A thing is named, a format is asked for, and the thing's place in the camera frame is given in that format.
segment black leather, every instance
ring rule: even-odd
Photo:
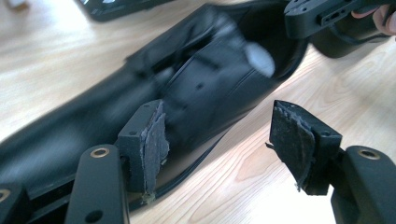
[[[3,142],[0,183],[23,183],[31,198],[61,186],[73,178],[85,150],[114,144],[139,106],[163,99],[170,143],[168,163],[158,177],[158,194],[164,194],[207,155],[219,133],[299,65],[307,41],[286,38],[283,9],[288,2],[199,8],[106,80]],[[271,54],[271,77],[248,63],[251,42]],[[211,144],[196,150],[209,139]]]

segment black plastic bracket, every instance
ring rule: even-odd
[[[141,105],[120,131],[115,145],[126,163],[127,190],[152,194],[169,151],[163,101]]]
[[[385,4],[396,4],[396,0],[291,0],[284,11],[286,31],[290,38],[307,38],[353,10]]]
[[[78,0],[96,21],[111,21],[140,10],[156,7],[172,0]]]
[[[80,157],[65,223],[129,223],[128,214],[118,149],[91,147]]]
[[[337,223],[390,224],[396,220],[396,166],[369,147],[339,146],[341,134],[298,105],[275,101],[270,141],[299,188],[327,194]]]
[[[30,215],[32,205],[23,185],[0,185],[0,223],[25,223]]]

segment metal screw hole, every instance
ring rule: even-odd
[[[9,189],[0,189],[0,203],[3,202],[11,194]]]
[[[373,151],[370,151],[370,150],[367,150],[367,149],[362,149],[362,150],[359,150],[359,155],[361,155],[361,156],[363,156],[364,158],[366,158],[366,159],[369,159],[369,160],[379,160],[381,157],[378,155],[378,154],[376,154],[375,152],[373,152]]]
[[[101,147],[92,151],[91,156],[94,158],[102,158],[105,157],[109,152],[110,150],[108,150],[107,148]]]

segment wood grain surface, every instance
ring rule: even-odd
[[[0,141],[76,97],[204,0],[177,0],[115,21],[88,19],[78,1],[0,3]],[[232,4],[240,1],[213,1]],[[298,71],[238,122],[198,169],[132,223],[334,223],[330,197],[308,197],[268,140],[275,99],[303,106],[343,138],[396,161],[396,43],[342,59],[312,47]]]

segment finger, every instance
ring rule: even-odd
[[[384,18],[387,15],[388,9],[389,9],[389,5],[384,5],[384,6],[379,8],[379,11],[381,12],[382,18]]]
[[[355,12],[355,11],[352,11],[351,14],[352,14],[352,16],[353,16],[354,18],[356,18],[356,19],[361,19],[361,18],[363,18],[363,17],[366,17],[366,16],[372,14],[372,13],[375,12],[376,10],[377,10],[377,8],[374,8],[374,9],[368,11],[368,12],[365,12],[365,13],[357,13],[357,12]]]
[[[392,16],[390,17],[388,28],[392,33],[396,34],[396,12],[393,12]]]
[[[386,25],[383,26],[382,23],[386,15],[386,11],[385,13],[383,12],[383,8],[380,8],[373,15],[376,28],[385,35],[396,35],[396,14],[393,13],[392,16],[387,20]]]

